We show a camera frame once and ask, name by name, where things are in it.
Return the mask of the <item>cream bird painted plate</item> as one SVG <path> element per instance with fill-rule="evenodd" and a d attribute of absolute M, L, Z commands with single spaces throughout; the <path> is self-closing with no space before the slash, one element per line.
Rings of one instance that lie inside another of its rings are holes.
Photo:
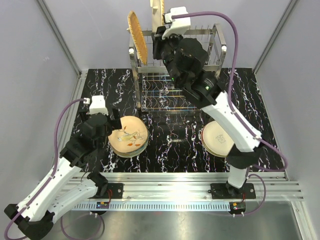
<path fill-rule="evenodd" d="M 111 149 L 122 158 L 141 154 L 149 142 L 149 131 L 145 123 L 136 116 L 123 116 L 120 121 L 122 128 L 108 136 Z"/>

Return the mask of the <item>woven bamboo tray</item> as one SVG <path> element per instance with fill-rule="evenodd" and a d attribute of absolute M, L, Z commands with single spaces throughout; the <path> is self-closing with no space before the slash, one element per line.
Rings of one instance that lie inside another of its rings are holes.
<path fill-rule="evenodd" d="M 164 0 L 150 0 L 151 7 L 151 22 L 152 32 L 156 33 L 158 27 L 164 25 L 163 14 L 165 13 L 165 1 Z"/>
<path fill-rule="evenodd" d="M 148 64 L 148 48 L 140 26 L 140 22 L 134 11 L 129 12 L 127 16 L 127 22 L 130 34 L 139 55 L 139 59 L 146 66 Z"/>

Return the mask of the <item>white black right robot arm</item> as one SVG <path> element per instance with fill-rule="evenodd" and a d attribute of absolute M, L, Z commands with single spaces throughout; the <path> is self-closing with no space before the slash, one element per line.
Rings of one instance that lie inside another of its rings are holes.
<path fill-rule="evenodd" d="M 165 26 L 159 26 L 152 33 L 153 58 L 163 62 L 174 87 L 191 104 L 211 116 L 233 140 L 226 157 L 229 177 L 220 193 L 237 199 L 245 192 L 247 169 L 258 161 L 262 151 L 259 141 L 262 134 L 236 110 L 215 75 L 204 70 L 209 54 L 202 44 L 179 33 L 166 35 L 167 31 Z"/>

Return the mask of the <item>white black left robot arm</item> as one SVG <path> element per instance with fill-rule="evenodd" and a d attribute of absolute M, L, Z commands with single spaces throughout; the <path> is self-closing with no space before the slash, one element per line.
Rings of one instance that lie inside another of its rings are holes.
<path fill-rule="evenodd" d="M 10 224 L 16 224 L 24 234 L 23 239 L 43 239 L 59 218 L 87 198 L 112 197 L 108 180 L 98 171 L 90 172 L 75 188 L 57 196 L 66 183 L 98 155 L 108 136 L 121 129 L 119 110 L 114 108 L 112 112 L 114 118 L 103 113 L 86 116 L 82 112 L 80 131 L 66 143 L 52 170 L 23 201 L 11 203 L 4 209 Z"/>

